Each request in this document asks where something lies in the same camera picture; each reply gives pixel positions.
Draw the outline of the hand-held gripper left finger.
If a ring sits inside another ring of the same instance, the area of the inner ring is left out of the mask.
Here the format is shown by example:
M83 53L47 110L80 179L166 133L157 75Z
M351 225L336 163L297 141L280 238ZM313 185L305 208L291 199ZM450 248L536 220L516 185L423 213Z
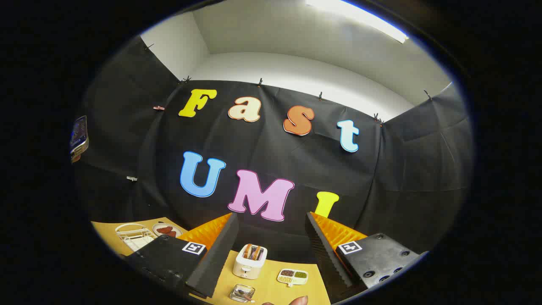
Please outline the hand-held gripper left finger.
M212 297L239 230L228 213L184 233L162 234L124 260L143 276L180 296Z

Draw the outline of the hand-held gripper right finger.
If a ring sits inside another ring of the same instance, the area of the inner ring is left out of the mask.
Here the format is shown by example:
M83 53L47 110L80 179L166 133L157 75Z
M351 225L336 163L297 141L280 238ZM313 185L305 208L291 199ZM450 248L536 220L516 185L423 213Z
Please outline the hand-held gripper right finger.
M427 255L384 233L367 236L314 212L306 214L304 225L333 305L385 286Z

